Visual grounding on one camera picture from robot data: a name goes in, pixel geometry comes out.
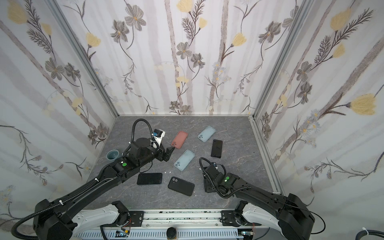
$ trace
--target smartphone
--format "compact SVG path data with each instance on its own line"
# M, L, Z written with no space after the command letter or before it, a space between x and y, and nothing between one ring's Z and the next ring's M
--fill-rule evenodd
M187 136L188 136L188 133L179 131L179 133L176 135L175 139L173 139L170 145L178 149L181 148Z
M197 136L197 138L199 138L203 142L206 142L215 132L216 129L211 126L208 126Z
M211 157L221 158L221 151L223 148L223 141L214 139L212 143Z
M178 177L172 177L169 181L168 188L190 197L195 189L195 185Z
M161 184L162 173L140 173L137 177L138 185L156 185Z
M195 154L191 150L186 150L174 163L174 166L177 167L180 171L183 171L188 164L195 157Z

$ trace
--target blue cup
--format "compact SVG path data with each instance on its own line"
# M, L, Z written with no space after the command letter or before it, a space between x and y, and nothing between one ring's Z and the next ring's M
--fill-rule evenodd
M108 160L114 161L114 160L116 160L119 157L119 151L117 151L116 149L110 150L107 153L106 157L107 157Z

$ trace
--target black smartphone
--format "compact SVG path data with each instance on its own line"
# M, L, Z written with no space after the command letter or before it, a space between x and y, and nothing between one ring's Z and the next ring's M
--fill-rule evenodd
M221 158L221 150L223 148L223 141L214 139L212 144L211 157Z
M181 193L187 196L192 196L195 185L183 179L172 177L169 181L168 188L178 193Z
M137 177L138 185L155 185L161 184L163 178L162 173L140 173Z

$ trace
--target floral wallpaper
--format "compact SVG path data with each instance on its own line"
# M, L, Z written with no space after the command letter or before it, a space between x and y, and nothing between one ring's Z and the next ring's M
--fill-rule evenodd
M120 114L253 114L301 1L58 0Z
M87 181L114 116L44 2L0 5L0 229L9 231L39 201Z
M384 225L383 9L315 0L257 114L285 192L326 222L313 239ZM316 219L313 231L322 227Z

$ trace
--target black knob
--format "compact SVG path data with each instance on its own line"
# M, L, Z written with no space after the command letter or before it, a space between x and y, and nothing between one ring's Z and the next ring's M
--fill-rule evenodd
M175 239L176 238L176 229L174 227L170 227L167 229L167 239Z

